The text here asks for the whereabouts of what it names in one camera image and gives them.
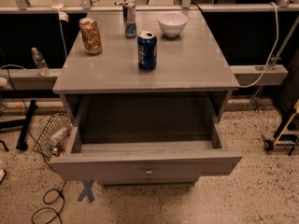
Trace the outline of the grey wooden cabinet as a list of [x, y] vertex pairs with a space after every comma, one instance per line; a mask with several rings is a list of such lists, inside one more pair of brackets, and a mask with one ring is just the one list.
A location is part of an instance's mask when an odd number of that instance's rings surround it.
[[139, 11], [137, 27], [158, 39], [157, 66], [149, 72], [137, 64], [135, 39], [123, 34], [122, 14], [94, 14], [101, 29], [104, 50], [86, 54], [78, 38], [53, 90], [59, 94], [74, 123], [81, 99], [94, 95], [198, 95], [209, 99], [217, 121], [238, 82], [219, 50], [200, 12], [187, 11], [189, 18], [181, 35], [170, 39], [158, 25], [159, 12]]

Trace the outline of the round metal drawer knob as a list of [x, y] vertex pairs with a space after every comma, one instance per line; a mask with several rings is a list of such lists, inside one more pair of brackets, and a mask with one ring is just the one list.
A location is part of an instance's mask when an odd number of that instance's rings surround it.
[[146, 171], [146, 176], [152, 176], [153, 172], [151, 170]]

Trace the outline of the white ceramic bowl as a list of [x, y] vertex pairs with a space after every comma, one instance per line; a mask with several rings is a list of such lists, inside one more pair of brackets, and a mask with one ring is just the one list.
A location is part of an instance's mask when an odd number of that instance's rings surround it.
[[188, 17], [182, 13], [164, 13], [158, 17], [162, 32], [169, 37], [176, 37], [185, 28]]

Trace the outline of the slim Red Bull can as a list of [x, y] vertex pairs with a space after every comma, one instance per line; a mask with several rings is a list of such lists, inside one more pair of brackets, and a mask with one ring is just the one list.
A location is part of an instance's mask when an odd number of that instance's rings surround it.
[[135, 4], [124, 2], [122, 4], [122, 15], [123, 15], [125, 36], [127, 38], [136, 37]]

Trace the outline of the wheeled cart frame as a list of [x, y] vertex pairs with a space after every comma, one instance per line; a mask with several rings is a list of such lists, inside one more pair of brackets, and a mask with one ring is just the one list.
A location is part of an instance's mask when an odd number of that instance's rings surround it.
[[286, 133], [286, 131], [297, 114], [297, 108], [294, 107], [290, 109], [287, 112], [286, 117], [282, 119], [272, 139], [267, 139], [264, 135], [262, 136], [263, 149], [265, 151], [272, 151], [275, 146], [291, 146], [291, 150], [288, 153], [288, 155], [291, 156], [299, 145], [299, 135], [295, 133]]

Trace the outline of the black metal stand leg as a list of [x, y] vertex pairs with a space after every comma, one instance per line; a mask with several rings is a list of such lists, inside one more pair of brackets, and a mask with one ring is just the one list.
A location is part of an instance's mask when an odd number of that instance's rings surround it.
[[18, 149], [18, 150], [26, 151], [28, 148], [25, 138], [26, 138], [26, 134], [29, 129], [30, 121], [31, 121], [32, 116], [34, 115], [34, 111], [36, 109], [37, 109], [36, 100], [32, 100], [30, 102], [28, 111], [26, 112], [25, 120], [24, 120], [24, 123], [21, 128], [20, 137], [19, 137], [18, 143], [16, 145], [16, 149]]

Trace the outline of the gold soda can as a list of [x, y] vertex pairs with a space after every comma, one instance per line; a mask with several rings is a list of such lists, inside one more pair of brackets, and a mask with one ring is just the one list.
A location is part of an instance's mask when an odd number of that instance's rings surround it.
[[79, 30], [86, 52], [89, 55], [100, 54], [103, 51], [103, 48], [96, 20], [93, 18], [80, 19]]

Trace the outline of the grey open top drawer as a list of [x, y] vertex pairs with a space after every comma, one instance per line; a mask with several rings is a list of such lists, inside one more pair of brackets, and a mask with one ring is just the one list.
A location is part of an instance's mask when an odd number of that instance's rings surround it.
[[241, 158], [206, 97], [110, 94], [81, 99], [66, 151], [50, 164], [64, 180], [109, 186], [193, 183], [229, 175]]

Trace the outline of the blue tape cross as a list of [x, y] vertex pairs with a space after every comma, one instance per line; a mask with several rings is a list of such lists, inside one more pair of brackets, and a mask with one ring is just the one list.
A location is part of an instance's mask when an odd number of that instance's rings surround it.
[[84, 198], [87, 198], [88, 203], [92, 203], [94, 201], [94, 196], [92, 191], [93, 184], [94, 184], [93, 180], [84, 180], [82, 182], [83, 190], [77, 198], [78, 202], [82, 202]]

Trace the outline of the blue Pepsi can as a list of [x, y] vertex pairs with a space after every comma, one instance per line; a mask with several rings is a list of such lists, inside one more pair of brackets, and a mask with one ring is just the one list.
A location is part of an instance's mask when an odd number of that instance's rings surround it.
[[137, 38], [138, 66], [145, 71], [156, 68], [157, 37], [150, 31], [142, 31]]

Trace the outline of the clear plastic water bottle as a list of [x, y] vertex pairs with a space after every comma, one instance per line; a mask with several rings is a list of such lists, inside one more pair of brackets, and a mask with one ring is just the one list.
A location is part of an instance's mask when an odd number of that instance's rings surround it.
[[34, 60], [34, 63], [36, 64], [39, 74], [42, 77], [49, 77], [50, 70], [48, 68], [48, 65], [46, 63], [46, 60], [45, 60], [43, 54], [37, 48], [31, 48], [31, 51], [32, 51], [32, 59]]

